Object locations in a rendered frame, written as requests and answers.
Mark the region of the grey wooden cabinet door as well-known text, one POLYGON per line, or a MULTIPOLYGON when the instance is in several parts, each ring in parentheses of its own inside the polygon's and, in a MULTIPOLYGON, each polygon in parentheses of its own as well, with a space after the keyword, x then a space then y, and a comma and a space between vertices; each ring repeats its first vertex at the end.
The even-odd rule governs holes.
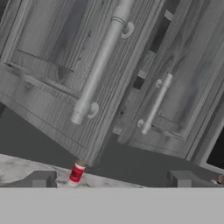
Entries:
POLYGON ((0 103, 93 165, 113 129, 167 0, 134 0, 81 125, 75 103, 121 0, 7 0, 0 21, 0 103))
POLYGON ((191 134, 224 67, 224 0, 179 0, 154 58, 137 71, 144 82, 127 110, 118 142, 141 150, 186 158, 191 134), (137 123, 151 111, 158 80, 173 76, 149 132, 137 123))

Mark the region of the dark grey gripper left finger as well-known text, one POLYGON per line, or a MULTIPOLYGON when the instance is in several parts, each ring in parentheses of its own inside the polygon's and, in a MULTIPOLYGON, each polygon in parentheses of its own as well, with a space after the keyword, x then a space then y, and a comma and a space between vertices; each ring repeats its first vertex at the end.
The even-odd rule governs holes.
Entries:
POLYGON ((56 188, 56 178, 56 171, 34 171, 23 179, 4 184, 3 187, 56 188))

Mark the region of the red and white can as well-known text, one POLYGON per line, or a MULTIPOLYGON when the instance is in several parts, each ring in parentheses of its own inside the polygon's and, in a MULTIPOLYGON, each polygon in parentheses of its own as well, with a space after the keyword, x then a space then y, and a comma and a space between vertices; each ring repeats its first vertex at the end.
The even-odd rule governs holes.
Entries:
POLYGON ((79 184, 85 169, 86 166, 80 160, 74 163, 71 174, 69 175, 69 183, 72 186, 77 186, 79 184))

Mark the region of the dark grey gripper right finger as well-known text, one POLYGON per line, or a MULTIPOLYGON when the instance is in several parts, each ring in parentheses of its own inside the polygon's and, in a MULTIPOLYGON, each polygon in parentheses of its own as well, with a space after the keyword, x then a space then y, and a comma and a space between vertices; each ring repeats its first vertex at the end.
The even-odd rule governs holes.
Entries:
POLYGON ((167 172, 167 185, 169 187, 177 188, 222 188, 223 185, 218 184, 215 181, 207 181, 199 178, 191 171, 168 171, 167 172))

